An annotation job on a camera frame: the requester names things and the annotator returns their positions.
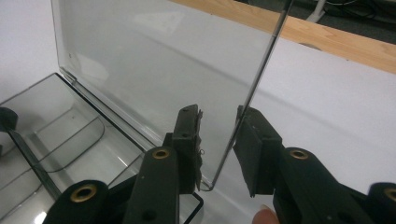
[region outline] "brass rivet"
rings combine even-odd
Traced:
[[[73,203],[83,203],[88,201],[95,194],[96,186],[93,184],[86,184],[73,191],[72,195],[70,196],[70,200]]]
[[[154,157],[157,160],[165,159],[168,156],[169,156],[169,151],[164,148],[157,149],[152,153],[152,157]]]
[[[306,160],[306,159],[308,159],[308,154],[306,152],[298,150],[298,149],[292,150],[290,152],[290,155],[293,158],[297,159],[297,160]]]
[[[384,189],[385,194],[394,202],[396,202],[396,189]]]

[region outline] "white surface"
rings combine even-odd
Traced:
[[[58,66],[50,1],[0,4],[2,102]],[[287,147],[311,150],[340,182],[366,192],[373,182],[396,182],[395,96],[396,76],[281,39],[252,106]],[[260,203],[271,202],[249,199],[233,153],[215,190],[200,195],[201,223],[249,223]]]

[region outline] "human hand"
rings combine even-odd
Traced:
[[[261,210],[256,213],[253,218],[252,224],[279,224],[279,220],[275,213],[264,204],[261,207]]]

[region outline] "wooden board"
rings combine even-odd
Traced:
[[[233,0],[173,0],[204,12],[272,33],[278,13]],[[396,45],[288,17],[281,37],[348,60],[396,74]]]

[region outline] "finger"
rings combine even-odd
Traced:
[[[262,205],[260,210],[253,218],[252,224],[279,224],[277,217],[270,208]]]

